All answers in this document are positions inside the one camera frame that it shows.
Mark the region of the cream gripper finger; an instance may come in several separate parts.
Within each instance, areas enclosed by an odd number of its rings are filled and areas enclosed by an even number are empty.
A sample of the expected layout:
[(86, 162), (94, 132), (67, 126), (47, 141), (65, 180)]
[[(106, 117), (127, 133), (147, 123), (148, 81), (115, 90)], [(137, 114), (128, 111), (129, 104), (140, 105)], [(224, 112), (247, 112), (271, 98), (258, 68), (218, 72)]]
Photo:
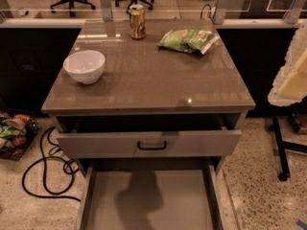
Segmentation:
[(307, 49), (294, 64), (277, 93), (290, 100), (301, 100), (307, 96)]

